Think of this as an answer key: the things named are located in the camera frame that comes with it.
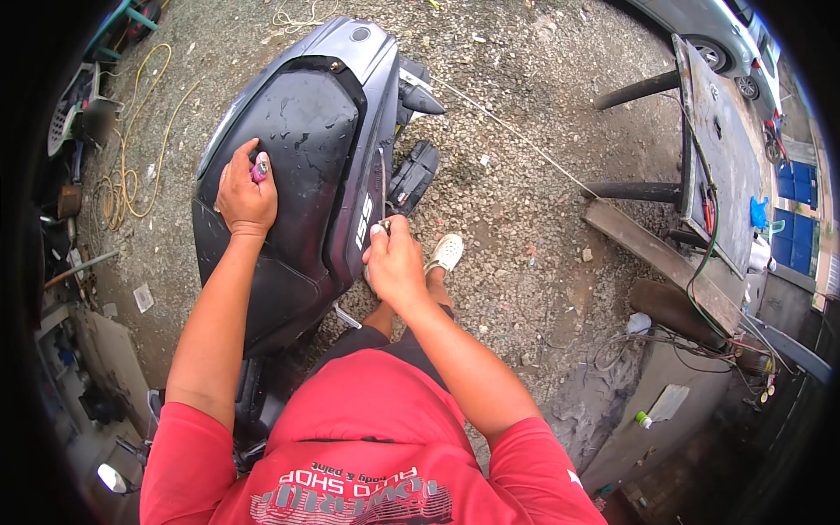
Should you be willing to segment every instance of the blue plastic bag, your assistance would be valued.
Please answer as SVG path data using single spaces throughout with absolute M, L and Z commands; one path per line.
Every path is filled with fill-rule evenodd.
M 755 195 L 749 198 L 749 222 L 758 229 L 767 228 L 767 212 L 764 211 L 764 207 L 769 200 L 769 197 L 765 197 L 764 202 L 759 204 Z

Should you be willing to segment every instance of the white crocs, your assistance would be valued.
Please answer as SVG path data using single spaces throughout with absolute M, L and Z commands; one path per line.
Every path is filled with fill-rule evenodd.
M 457 234 L 444 235 L 432 252 L 432 259 L 423 267 L 423 273 L 428 275 L 432 268 L 441 267 L 446 273 L 452 271 L 461 255 L 464 253 L 464 241 Z

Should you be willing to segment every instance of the bottle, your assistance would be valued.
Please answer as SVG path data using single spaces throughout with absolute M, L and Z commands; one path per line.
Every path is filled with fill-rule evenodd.
M 636 423 L 638 423 L 639 427 L 642 427 L 645 430 L 650 430 L 650 425 L 652 425 L 653 422 L 654 420 L 641 410 L 636 414 Z

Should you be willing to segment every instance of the blue door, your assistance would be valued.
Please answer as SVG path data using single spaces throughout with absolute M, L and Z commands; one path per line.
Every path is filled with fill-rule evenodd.
M 774 220 L 785 221 L 785 229 L 773 234 L 771 253 L 780 265 L 787 266 L 806 276 L 811 275 L 811 253 L 814 247 L 814 229 L 819 223 L 805 215 L 776 208 Z
M 779 197 L 807 204 L 816 210 L 816 167 L 802 162 L 782 161 L 776 166 Z

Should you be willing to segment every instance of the black shorts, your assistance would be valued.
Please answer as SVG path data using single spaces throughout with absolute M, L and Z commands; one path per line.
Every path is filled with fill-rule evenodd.
M 444 312 L 446 312 L 446 315 L 455 319 L 455 315 L 452 313 L 452 308 L 446 306 L 445 304 L 439 304 L 439 306 L 444 310 Z M 417 341 L 417 338 L 414 337 L 414 332 L 412 332 L 410 328 L 406 328 L 406 331 L 403 332 L 400 340 L 395 343 L 388 340 L 382 332 L 370 326 L 363 326 L 358 329 L 348 328 L 339 335 L 339 338 L 335 341 L 333 347 L 321 356 L 321 359 L 318 360 L 309 372 L 307 379 L 315 375 L 330 360 L 353 354 L 356 350 L 362 349 L 382 350 L 383 352 L 393 355 L 399 360 L 405 361 L 409 365 L 414 365 L 425 372 L 426 375 L 431 377 L 432 380 L 438 383 L 441 388 L 449 391 L 444 384 L 444 380 L 441 379 L 440 374 L 437 370 L 435 370 L 434 365 L 432 365 L 432 361 L 428 360 L 426 353 L 423 352 L 422 348 L 420 348 L 420 343 Z

